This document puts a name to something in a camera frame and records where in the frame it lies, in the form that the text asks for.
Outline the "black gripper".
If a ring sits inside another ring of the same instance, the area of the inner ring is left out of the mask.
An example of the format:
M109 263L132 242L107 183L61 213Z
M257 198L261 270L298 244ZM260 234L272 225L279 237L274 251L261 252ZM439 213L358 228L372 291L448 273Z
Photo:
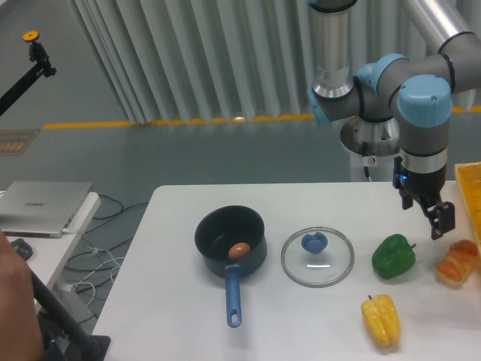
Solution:
M440 191L446 180L446 166L429 172L418 173L405 168L404 158L394 158L393 187L401 196L401 207L407 210L416 201L431 225L431 239L437 240L455 228L455 206L443 202Z

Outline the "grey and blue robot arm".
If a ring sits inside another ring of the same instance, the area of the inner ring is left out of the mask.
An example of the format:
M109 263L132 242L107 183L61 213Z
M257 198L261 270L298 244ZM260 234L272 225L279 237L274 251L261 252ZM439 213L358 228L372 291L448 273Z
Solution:
M321 50L309 90L316 118L332 122L357 116L368 123L395 120L399 148L393 186L403 209L418 204L438 239L455 228L455 207L440 197L446 179L452 95L480 86L480 39L445 1L405 1L431 55L411 60L386 55L349 69L347 30L352 1L311 1L319 17Z

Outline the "person's hand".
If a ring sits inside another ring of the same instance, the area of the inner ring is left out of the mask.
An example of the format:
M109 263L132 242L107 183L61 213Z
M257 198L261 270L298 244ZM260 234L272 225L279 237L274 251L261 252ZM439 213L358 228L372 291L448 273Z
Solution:
M1 359L39 360L44 352L31 270L1 235Z

